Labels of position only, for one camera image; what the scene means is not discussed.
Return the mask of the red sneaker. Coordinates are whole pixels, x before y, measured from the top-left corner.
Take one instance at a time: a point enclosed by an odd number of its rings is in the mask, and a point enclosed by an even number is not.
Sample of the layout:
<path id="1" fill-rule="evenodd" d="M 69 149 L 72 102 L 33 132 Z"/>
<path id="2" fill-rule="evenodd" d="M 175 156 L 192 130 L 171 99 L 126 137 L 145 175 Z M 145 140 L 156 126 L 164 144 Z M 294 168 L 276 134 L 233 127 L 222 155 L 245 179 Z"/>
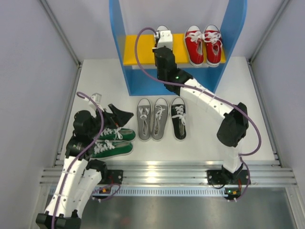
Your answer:
<path id="1" fill-rule="evenodd" d="M 204 54 L 202 32 L 198 26 L 192 25 L 188 28 L 184 36 L 184 43 L 190 64 L 200 67 L 204 61 Z"/>
<path id="2" fill-rule="evenodd" d="M 207 53 L 207 64 L 211 67 L 218 67 L 222 55 L 222 35 L 215 25 L 208 25 L 203 33 Z"/>

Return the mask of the black sneaker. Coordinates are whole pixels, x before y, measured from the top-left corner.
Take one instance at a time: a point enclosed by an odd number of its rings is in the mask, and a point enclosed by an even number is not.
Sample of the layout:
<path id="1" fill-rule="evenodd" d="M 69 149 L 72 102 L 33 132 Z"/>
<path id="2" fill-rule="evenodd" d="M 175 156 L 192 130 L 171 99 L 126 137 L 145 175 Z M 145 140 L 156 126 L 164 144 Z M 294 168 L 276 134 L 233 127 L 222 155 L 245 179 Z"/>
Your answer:
<path id="1" fill-rule="evenodd" d="M 186 138 L 186 105 L 182 98 L 176 97 L 170 106 L 174 137 L 183 141 Z"/>
<path id="2" fill-rule="evenodd" d="M 158 28 L 156 29 L 156 32 L 161 33 L 162 31 L 170 31 L 170 30 L 165 25 L 158 26 Z"/>

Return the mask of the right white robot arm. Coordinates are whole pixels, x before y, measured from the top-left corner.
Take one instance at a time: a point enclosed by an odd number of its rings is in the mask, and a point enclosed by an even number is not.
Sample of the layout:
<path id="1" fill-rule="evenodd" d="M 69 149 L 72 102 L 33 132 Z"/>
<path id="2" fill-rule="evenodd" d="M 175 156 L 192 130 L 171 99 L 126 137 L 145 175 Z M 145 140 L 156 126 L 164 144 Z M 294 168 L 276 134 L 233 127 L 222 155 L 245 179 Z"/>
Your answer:
<path id="1" fill-rule="evenodd" d="M 153 48 L 157 78 L 165 88 L 176 95 L 194 102 L 209 113 L 219 124 L 217 139 L 225 146 L 223 165 L 219 175 L 209 178 L 210 184 L 223 184 L 234 189 L 240 183 L 239 175 L 243 164 L 238 158 L 240 141 L 245 137 L 249 123 L 245 115 L 247 107 L 243 103 L 227 105 L 204 88 L 191 74 L 177 67 L 175 56 L 167 47 Z"/>

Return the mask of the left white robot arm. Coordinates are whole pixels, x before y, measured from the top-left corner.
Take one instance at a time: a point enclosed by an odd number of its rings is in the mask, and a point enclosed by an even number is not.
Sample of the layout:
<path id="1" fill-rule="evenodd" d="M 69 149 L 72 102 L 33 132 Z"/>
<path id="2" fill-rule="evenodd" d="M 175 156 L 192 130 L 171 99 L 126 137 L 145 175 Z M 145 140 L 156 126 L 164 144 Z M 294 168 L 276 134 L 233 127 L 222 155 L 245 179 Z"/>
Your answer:
<path id="1" fill-rule="evenodd" d="M 64 165 L 53 197 L 43 213 L 36 217 L 41 229 L 78 229 L 84 208 L 94 188 L 107 186 L 107 165 L 92 160 L 95 141 L 104 128 L 125 126 L 133 113 L 119 110 L 109 104 L 110 112 L 99 105 L 95 116 L 87 110 L 74 115 L 72 137 L 66 146 Z"/>

